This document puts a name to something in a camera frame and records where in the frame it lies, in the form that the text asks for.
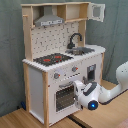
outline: toy kitchen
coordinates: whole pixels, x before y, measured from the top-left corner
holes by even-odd
[[[105,49],[85,43],[86,20],[103,22],[104,4],[22,4],[26,109],[47,128],[79,111],[73,81],[102,79]]]

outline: wooden table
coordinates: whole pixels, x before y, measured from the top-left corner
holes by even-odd
[[[111,89],[115,84],[102,80],[102,86]],[[108,105],[100,105],[97,110],[83,109],[71,115],[73,119],[87,128],[115,128],[128,118],[128,91],[114,99]]]
[[[44,128],[37,119],[23,109],[14,111],[0,118],[0,128]],[[50,128],[81,128],[79,125],[64,118]]]

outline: knob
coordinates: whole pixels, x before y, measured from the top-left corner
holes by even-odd
[[[75,72],[78,68],[77,67],[73,67],[72,71]]]
[[[55,78],[55,79],[58,79],[59,77],[60,77],[60,74],[58,74],[58,73],[55,73],[55,74],[54,74],[54,78]]]

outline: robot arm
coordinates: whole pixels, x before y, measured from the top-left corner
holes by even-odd
[[[118,85],[111,90],[107,90],[96,82],[87,85],[80,81],[74,81],[75,105],[77,108],[83,107],[89,110],[98,108],[98,102],[103,105],[110,103],[114,98],[128,90],[128,62],[119,66],[116,70]]]

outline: faucet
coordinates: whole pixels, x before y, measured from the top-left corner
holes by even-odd
[[[71,38],[70,38],[70,43],[68,44],[67,48],[68,49],[72,49],[73,47],[75,47],[75,44],[73,44],[72,39],[75,35],[79,35],[80,36],[80,41],[82,41],[82,35],[80,33],[74,33]]]

